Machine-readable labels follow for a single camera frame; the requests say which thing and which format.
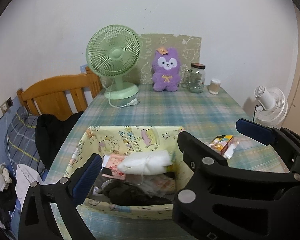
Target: fabric storage bin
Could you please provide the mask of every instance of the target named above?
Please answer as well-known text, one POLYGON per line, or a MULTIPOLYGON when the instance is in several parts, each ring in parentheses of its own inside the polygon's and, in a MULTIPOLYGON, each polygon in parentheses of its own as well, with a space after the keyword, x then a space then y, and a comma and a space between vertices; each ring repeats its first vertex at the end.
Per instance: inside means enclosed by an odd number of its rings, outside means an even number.
MULTIPOLYGON (((127 156, 130 153, 167 150, 173 160, 176 188, 182 189, 193 175, 183 162, 177 137, 180 126, 90 126, 82 136, 65 172, 70 177, 93 153, 127 156)), ((86 198, 83 205, 96 212, 135 219, 171 219, 172 204, 154 206, 120 206, 86 198)))

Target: green fan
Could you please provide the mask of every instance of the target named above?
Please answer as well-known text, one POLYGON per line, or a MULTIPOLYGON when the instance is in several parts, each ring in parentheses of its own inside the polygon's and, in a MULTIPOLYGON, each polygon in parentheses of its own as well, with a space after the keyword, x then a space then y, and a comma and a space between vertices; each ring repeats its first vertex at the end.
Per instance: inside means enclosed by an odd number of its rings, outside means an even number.
POLYGON ((86 59, 89 68, 100 77, 114 78, 105 97, 132 97, 138 87, 123 82, 122 76, 131 71, 140 56, 140 40, 136 32, 123 25, 110 25, 99 30, 88 43, 86 59))

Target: white fan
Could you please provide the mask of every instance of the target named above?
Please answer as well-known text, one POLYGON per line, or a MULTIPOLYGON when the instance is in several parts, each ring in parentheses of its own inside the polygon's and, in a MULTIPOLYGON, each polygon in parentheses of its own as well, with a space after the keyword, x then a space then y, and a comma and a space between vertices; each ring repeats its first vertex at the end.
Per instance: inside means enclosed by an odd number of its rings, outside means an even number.
POLYGON ((257 116, 260 124, 276 126, 283 121, 288 111, 288 102, 279 88, 258 86, 254 96, 263 107, 257 116))

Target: wooden headboard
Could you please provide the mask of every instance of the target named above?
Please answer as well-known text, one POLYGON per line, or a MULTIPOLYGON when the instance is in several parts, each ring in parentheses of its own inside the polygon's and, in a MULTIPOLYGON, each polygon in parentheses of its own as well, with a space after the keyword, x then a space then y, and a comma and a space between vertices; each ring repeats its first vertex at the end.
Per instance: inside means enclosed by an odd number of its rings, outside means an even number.
POLYGON ((51 77, 41 80, 28 89, 19 89, 17 95, 22 106, 34 115, 53 114, 59 120, 64 121, 73 113, 66 98, 65 91, 69 90, 77 111, 84 111, 87 107, 87 100, 83 93, 83 88, 90 88, 92 98, 101 91, 100 78, 88 67, 86 74, 65 75, 51 77))

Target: fan base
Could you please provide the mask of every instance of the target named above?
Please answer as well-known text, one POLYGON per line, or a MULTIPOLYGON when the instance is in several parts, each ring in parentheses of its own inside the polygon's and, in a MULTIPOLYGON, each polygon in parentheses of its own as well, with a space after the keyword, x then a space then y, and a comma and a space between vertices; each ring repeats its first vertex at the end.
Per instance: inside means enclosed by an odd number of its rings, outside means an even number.
POLYGON ((114 100, 124 99, 124 98, 132 97, 133 95, 138 93, 138 91, 139 91, 139 89, 135 84, 130 83, 130 82, 123 82, 123 89, 114 90, 114 91, 111 91, 111 93, 109 91, 106 91, 105 97, 109 98, 109 96, 110 96, 111 100, 112 99, 114 99, 114 100))

